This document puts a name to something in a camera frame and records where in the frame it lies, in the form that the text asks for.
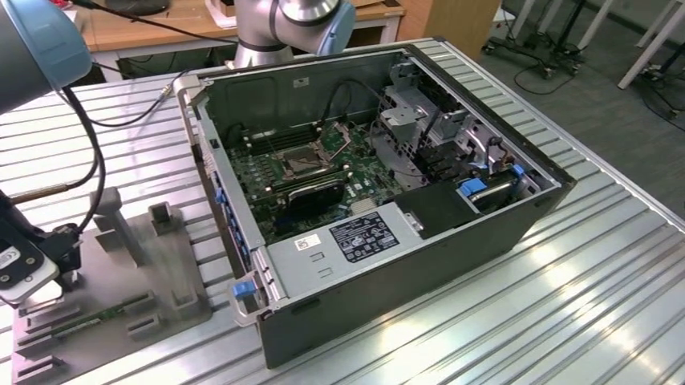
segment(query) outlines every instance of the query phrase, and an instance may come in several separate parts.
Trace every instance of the blue clip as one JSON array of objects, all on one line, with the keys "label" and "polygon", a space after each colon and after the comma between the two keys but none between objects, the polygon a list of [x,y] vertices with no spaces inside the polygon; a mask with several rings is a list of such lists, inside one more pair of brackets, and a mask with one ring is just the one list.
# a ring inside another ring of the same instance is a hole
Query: blue clip
[{"label": "blue clip", "polygon": [[244,297],[256,293],[255,282],[242,282],[238,285],[234,285],[234,297],[235,299],[243,299]]},{"label": "blue clip", "polygon": [[224,195],[224,189],[223,188],[216,188],[216,196],[214,197],[214,200],[216,201],[216,203],[219,205],[224,204],[226,203],[226,195]]},{"label": "blue clip", "polygon": [[483,181],[479,179],[470,179],[466,182],[463,182],[459,186],[461,193],[470,197],[473,194],[481,192],[485,190],[487,186],[485,185]]},{"label": "blue clip", "polygon": [[526,170],[518,164],[514,164],[514,166],[512,167],[512,170],[516,172],[516,175],[520,178],[524,177],[524,174],[526,173]]}]

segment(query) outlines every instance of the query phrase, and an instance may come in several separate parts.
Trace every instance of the wooden desk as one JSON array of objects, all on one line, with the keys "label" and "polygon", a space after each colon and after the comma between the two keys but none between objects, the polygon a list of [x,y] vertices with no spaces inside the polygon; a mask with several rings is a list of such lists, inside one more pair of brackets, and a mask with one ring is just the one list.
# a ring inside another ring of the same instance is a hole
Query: wooden desk
[{"label": "wooden desk", "polygon": [[471,59],[478,58],[499,0],[399,0],[399,3],[407,9],[399,40],[442,36]]},{"label": "wooden desk", "polygon": [[[382,27],[381,43],[394,42],[405,9],[401,6],[389,7],[378,4],[363,6],[357,11],[354,28]],[[202,36],[238,41],[238,30],[222,30],[214,23],[204,0],[172,0],[168,11],[148,16],[147,19]],[[196,39],[140,22],[130,22],[96,10],[90,13],[87,24],[84,33],[92,32],[92,40],[87,43],[95,61],[114,68],[119,59],[224,45],[222,42]],[[122,74],[114,71],[103,70],[103,74],[108,82],[122,80]]]},{"label": "wooden desk", "polygon": [[80,6],[75,6],[70,8],[70,10],[76,10],[79,13],[79,18],[84,21],[82,25],[82,36],[86,41],[86,46],[91,52],[96,51],[98,44],[95,44],[95,34],[94,34],[94,23],[91,22],[91,10],[82,8]]}]

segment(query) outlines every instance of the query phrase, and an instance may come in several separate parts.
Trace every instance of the label sticker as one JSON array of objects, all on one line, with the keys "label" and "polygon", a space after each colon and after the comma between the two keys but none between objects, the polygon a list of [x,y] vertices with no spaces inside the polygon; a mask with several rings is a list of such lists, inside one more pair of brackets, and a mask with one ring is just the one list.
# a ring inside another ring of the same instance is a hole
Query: label sticker
[{"label": "label sticker", "polygon": [[321,239],[317,234],[310,235],[309,237],[301,238],[295,241],[295,247],[298,251],[307,250],[310,247],[321,245]]},{"label": "label sticker", "polygon": [[9,249],[5,249],[3,253],[0,253],[0,269],[4,269],[7,266],[9,266],[9,264],[15,262],[20,256],[21,253],[13,246]]},{"label": "label sticker", "polygon": [[399,245],[395,234],[387,228],[378,213],[371,213],[343,225],[331,227],[331,235],[345,257],[353,263]]}]

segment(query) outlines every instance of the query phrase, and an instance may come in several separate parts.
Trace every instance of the slotted aluminum table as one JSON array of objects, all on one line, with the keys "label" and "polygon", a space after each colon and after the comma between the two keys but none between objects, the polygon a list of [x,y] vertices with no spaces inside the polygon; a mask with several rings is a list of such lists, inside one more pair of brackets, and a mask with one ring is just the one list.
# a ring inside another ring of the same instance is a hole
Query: slotted aluminum table
[{"label": "slotted aluminum table", "polygon": [[[447,43],[414,43],[580,180],[510,253],[276,370],[255,329],[232,321],[232,276],[174,100],[144,124],[103,128],[108,185],[127,216],[162,200],[188,219],[212,319],[75,379],[96,383],[682,383],[682,219]],[[79,89],[112,123],[152,103],[171,76]],[[8,194],[78,179],[92,153],[76,116],[48,95],[0,116],[0,185]],[[24,205],[47,228],[79,218],[92,180]],[[4,363],[11,310],[0,308]]]}]

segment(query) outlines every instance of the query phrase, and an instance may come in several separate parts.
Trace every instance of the floor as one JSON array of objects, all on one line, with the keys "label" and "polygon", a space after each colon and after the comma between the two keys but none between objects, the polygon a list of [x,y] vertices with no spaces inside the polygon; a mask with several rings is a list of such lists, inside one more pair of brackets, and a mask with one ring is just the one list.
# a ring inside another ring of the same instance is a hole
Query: floor
[{"label": "floor", "polygon": [[[520,10],[524,0],[505,0],[505,6]],[[542,12],[545,1],[538,1],[529,17],[533,23]],[[558,12],[556,28],[562,29],[573,2],[565,2]],[[570,36],[577,43],[594,12],[585,10]],[[640,34],[612,20],[606,20],[600,33],[584,52],[586,65],[580,74],[557,92],[533,95],[516,86],[514,76],[536,62],[499,49],[483,56],[479,63],[545,113],[557,124],[622,172],[646,192],[681,217],[685,217],[685,132],[678,131],[645,107],[634,87],[622,91],[618,80],[640,56],[634,44]],[[654,58],[662,63],[672,51],[664,48]],[[685,60],[673,68],[680,71]],[[544,80],[533,71],[521,75],[520,83],[534,91],[545,92],[561,84],[569,75],[558,74]],[[673,82],[669,92],[685,95],[685,82]],[[685,116],[676,121],[685,127]]]}]

